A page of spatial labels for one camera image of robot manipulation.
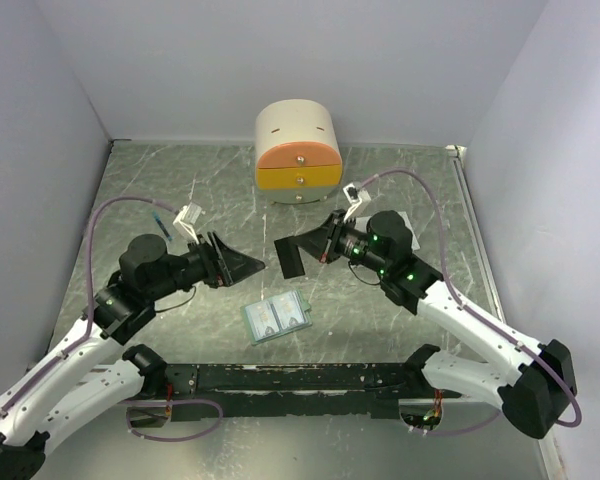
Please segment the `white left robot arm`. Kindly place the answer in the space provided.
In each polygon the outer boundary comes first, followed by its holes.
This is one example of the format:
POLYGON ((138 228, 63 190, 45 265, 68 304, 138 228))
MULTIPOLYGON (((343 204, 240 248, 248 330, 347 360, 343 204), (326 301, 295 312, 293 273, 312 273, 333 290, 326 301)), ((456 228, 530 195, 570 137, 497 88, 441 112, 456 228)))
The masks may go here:
POLYGON ((164 359, 143 344, 126 345, 156 317, 157 301, 198 283, 230 287, 264 268, 215 233, 182 255, 170 254, 158 235, 135 237, 94 308, 0 396, 0 479, 32 478, 53 447, 111 406, 164 392, 164 359))

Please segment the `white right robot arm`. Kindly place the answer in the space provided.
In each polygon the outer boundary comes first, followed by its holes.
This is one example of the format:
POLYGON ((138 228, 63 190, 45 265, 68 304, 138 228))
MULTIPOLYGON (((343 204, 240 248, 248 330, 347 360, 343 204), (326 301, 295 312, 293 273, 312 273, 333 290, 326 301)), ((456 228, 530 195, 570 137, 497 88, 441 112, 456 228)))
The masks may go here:
POLYGON ((344 257, 377 275, 395 305, 426 318, 461 340, 481 361, 459 359, 437 347, 423 347, 404 374, 406 390, 423 398, 433 390, 468 395, 501 411, 521 433, 542 439, 558 424, 577 393, 571 352, 507 328, 448 286, 443 274, 412 251, 412 232, 395 211, 370 217, 359 231, 342 210, 319 227, 279 239, 276 251, 284 277, 304 275, 300 254, 323 264, 344 257))

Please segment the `patterned card pocket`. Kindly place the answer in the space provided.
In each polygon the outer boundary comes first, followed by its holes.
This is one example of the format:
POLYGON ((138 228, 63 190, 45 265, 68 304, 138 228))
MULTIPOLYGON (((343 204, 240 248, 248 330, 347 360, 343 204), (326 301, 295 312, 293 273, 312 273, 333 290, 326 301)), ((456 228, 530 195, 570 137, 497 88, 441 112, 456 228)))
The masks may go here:
POLYGON ((279 321, 269 301, 263 300, 246 306, 245 315, 256 343, 281 331, 279 321))
POLYGON ((277 295, 271 300, 283 330, 291 330, 306 323, 297 294, 293 291, 277 295))

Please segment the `mint green card holder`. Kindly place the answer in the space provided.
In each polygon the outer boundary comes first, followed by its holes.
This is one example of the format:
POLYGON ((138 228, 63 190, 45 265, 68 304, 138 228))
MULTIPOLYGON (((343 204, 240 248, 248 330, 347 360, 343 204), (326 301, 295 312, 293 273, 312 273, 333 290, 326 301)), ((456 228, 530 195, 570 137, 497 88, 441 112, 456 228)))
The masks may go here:
POLYGON ((298 290, 277 294, 241 308, 252 345, 259 345, 312 325, 311 305, 298 290))

